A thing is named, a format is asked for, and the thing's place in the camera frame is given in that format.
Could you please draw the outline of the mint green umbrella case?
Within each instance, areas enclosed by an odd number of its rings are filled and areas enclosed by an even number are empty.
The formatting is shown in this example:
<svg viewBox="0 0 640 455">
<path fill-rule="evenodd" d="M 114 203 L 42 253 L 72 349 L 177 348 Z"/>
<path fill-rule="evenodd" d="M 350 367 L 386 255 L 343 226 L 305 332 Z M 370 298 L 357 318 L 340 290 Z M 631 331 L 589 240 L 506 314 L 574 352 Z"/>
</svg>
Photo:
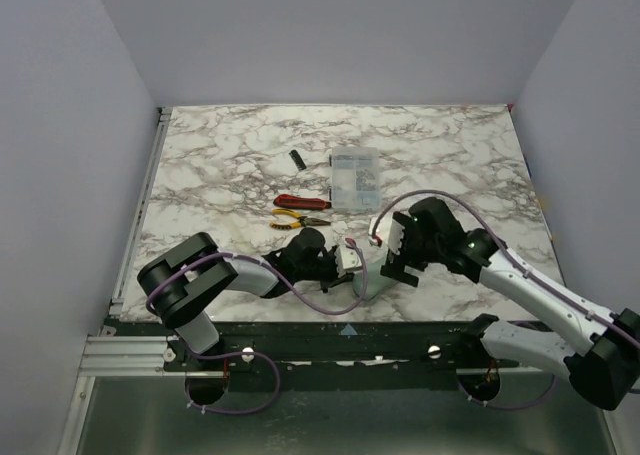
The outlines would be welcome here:
<svg viewBox="0 0 640 455">
<path fill-rule="evenodd" d="M 371 302 L 383 292 L 397 284 L 397 281 L 381 274 L 381 268 L 385 259 L 380 257 L 375 261 L 368 261 L 367 286 L 364 286 L 364 274 L 358 271 L 352 279 L 352 289 L 356 298 L 362 298 L 364 302 Z"/>
</svg>

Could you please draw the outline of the yellow handled pliers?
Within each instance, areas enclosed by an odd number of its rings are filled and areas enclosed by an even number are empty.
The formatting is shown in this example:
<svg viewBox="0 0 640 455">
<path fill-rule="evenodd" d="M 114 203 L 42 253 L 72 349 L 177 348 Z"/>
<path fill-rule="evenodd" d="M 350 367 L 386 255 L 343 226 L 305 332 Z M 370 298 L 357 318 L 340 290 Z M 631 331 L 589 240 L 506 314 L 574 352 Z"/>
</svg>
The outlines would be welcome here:
<svg viewBox="0 0 640 455">
<path fill-rule="evenodd" d="M 286 208 L 273 209 L 272 214 L 287 216 L 293 219 L 293 222 L 291 223 L 271 222 L 269 226 L 276 230 L 288 231 L 305 227 L 324 227 L 331 225 L 331 222 L 329 220 L 319 219 L 308 215 L 301 215 L 294 210 Z"/>
</svg>

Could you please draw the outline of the clear plastic screw box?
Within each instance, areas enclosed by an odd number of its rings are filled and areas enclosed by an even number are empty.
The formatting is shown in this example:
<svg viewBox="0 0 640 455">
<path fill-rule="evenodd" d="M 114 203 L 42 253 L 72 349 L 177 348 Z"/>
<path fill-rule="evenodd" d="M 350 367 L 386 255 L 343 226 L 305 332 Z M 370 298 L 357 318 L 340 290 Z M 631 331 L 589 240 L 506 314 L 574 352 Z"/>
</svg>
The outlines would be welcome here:
<svg viewBox="0 0 640 455">
<path fill-rule="evenodd" d="M 377 149 L 334 147 L 330 165 L 330 200 L 334 210 L 373 213 L 381 208 Z"/>
</svg>

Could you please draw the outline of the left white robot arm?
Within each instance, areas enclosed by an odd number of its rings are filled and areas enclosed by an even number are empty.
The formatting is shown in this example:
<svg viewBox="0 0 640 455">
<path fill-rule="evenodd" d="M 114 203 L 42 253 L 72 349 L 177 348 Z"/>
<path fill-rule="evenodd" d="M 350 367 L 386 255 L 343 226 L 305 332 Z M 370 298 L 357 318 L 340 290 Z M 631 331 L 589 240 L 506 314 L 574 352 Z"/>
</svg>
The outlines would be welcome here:
<svg viewBox="0 0 640 455">
<path fill-rule="evenodd" d="M 225 252 L 209 234 L 199 232 L 137 275 L 147 310 L 198 355 L 211 354 L 220 341 L 205 309 L 225 290 L 272 299 L 298 282 L 318 282 L 327 292 L 352 279 L 341 269 L 338 248 L 327 249 L 324 235 L 313 228 L 302 229 L 286 246 L 255 260 Z"/>
</svg>

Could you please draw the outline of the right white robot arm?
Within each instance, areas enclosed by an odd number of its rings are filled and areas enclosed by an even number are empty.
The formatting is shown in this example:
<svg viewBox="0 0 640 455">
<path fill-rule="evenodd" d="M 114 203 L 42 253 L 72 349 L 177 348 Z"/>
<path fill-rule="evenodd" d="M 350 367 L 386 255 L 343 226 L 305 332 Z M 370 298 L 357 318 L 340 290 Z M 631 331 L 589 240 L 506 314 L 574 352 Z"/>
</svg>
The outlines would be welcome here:
<svg viewBox="0 0 640 455">
<path fill-rule="evenodd" d="M 465 343 L 488 358 L 537 368 L 569 382 L 592 405 L 615 410 L 639 380 L 639 315 L 598 305 L 526 262 L 485 221 L 466 230 L 447 205 L 450 194 L 422 191 L 407 212 L 388 206 L 372 219 L 369 239 L 385 246 L 382 276 L 417 286 L 431 264 L 512 300 L 546 326 L 521 328 L 491 315 L 477 317 Z"/>
</svg>

